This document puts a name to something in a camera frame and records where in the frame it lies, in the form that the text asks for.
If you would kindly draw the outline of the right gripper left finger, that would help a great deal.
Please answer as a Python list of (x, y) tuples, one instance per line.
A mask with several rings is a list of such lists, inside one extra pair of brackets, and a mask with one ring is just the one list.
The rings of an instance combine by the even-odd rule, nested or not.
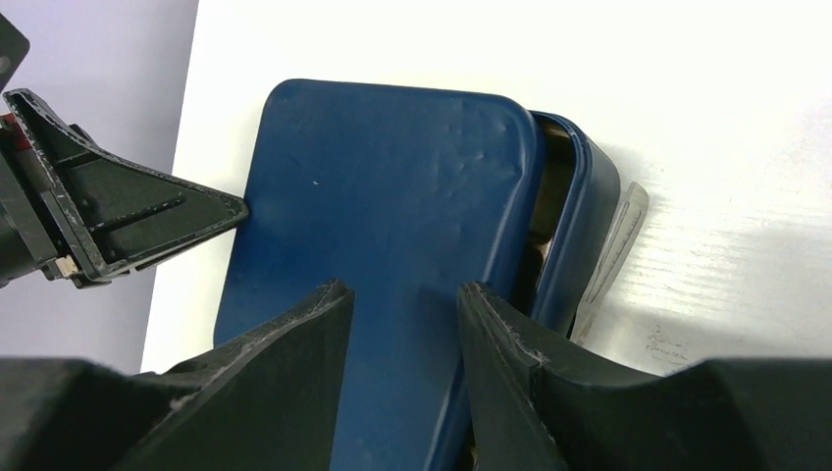
[(5, 470), (326, 470), (354, 306), (339, 281), (163, 374), (1, 362)]

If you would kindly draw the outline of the metal tongs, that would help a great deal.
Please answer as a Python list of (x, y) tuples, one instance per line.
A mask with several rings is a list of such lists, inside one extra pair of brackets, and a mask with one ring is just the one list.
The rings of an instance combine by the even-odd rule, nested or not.
[(583, 345), (598, 316), (600, 305), (628, 258), (647, 218), (650, 196), (630, 182), (615, 211), (596, 268), (578, 305), (570, 339)]

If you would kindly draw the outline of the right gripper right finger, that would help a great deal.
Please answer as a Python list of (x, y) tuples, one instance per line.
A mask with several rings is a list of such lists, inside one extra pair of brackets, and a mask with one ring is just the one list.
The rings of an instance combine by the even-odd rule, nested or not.
[(483, 470), (827, 470), (831, 363), (716, 358), (667, 377), (601, 357), (480, 283), (457, 295)]

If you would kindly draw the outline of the blue chocolate box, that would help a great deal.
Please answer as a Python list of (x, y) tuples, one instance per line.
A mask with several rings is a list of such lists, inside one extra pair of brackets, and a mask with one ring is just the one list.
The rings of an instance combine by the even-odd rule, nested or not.
[(457, 295), (477, 463), (482, 470), (596, 466), (586, 417), (615, 364), (573, 342), (576, 311), (619, 205), (611, 160), (572, 122), (536, 115), (546, 147), (573, 168), (528, 313), (482, 284)]

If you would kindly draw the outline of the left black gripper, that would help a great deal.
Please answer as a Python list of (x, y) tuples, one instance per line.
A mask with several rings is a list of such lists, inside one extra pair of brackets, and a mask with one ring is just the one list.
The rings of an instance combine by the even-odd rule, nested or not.
[(120, 158), (27, 88), (3, 96), (1, 284), (109, 284), (235, 228), (243, 199)]

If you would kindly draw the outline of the blue box lid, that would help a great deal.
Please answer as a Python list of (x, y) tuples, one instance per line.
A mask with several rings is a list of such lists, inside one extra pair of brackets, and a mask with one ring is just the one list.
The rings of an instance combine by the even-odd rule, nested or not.
[(450, 468), (470, 423), (456, 294), (468, 282), (512, 292), (543, 163), (539, 125), (503, 96), (280, 83), (215, 342), (343, 281), (355, 304), (332, 468)]

